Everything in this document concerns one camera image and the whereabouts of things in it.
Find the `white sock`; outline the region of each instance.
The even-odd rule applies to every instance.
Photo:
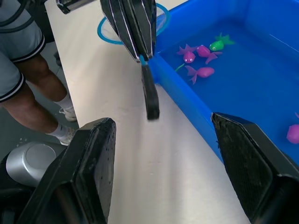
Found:
[[[67,126],[58,123],[58,127],[49,135],[55,136],[58,139],[64,139],[68,135]]]
[[[61,108],[65,110],[73,108],[73,102],[71,101],[71,96],[69,92],[67,92],[65,98],[63,98],[61,101],[54,103],[58,104]]]

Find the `blue plastic bin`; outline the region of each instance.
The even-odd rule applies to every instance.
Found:
[[[149,61],[161,84],[222,160],[210,120],[223,112],[258,124],[276,146],[299,164],[299,145],[286,139],[299,124],[299,1],[189,0],[171,10],[167,29],[157,37]],[[211,61],[215,73],[189,81],[178,46],[209,46],[214,37],[230,34],[235,45]],[[195,69],[205,59],[195,52]]]

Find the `black cable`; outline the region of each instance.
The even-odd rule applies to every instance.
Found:
[[[41,3],[41,0],[36,0],[35,1],[34,9],[33,9],[33,15],[24,24],[22,24],[18,27],[15,27],[15,28],[11,28],[11,29],[0,29],[0,34],[8,34],[8,33],[18,32],[18,31],[26,28],[27,26],[29,26],[31,23],[33,23],[35,11],[37,10],[37,7],[40,5],[40,3]]]
[[[5,21],[0,22],[0,27],[4,27],[10,23],[12,23],[13,21],[15,21],[24,11],[27,1],[29,0],[23,0],[23,2],[21,3],[20,7],[18,8],[18,10],[15,12],[15,14],[13,14],[12,17],[8,18]]]

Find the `green stick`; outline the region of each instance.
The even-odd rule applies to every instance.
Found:
[[[175,69],[175,71],[178,71],[180,68],[182,68],[183,66],[185,65],[185,63],[184,64],[182,64],[182,65],[180,65],[180,66],[178,66],[178,68],[177,69]]]

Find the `fish tail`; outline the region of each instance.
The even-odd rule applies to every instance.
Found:
[[[186,65],[185,68],[188,70],[187,76],[194,76],[196,75],[196,70],[189,65]]]
[[[209,62],[210,62],[211,60],[216,59],[216,58],[218,58],[218,57],[216,56],[216,54],[215,54],[215,53],[211,53],[211,54],[209,55],[209,57],[207,58],[207,60],[206,60],[206,64],[209,64]]]
[[[197,49],[197,47],[190,47],[188,44],[185,46],[185,51],[187,52],[194,52]]]
[[[192,79],[190,79],[190,80],[192,80],[193,85],[196,83],[196,78],[197,78],[197,74],[195,74],[195,75],[192,77]]]
[[[234,41],[231,41],[231,40],[229,39],[229,35],[226,35],[226,36],[224,36],[224,37],[221,37],[221,40],[222,40],[222,42],[223,42],[225,45],[232,45],[232,44],[235,44]]]
[[[185,54],[185,50],[182,49],[180,46],[179,46],[179,51],[177,52],[177,55],[184,55]]]

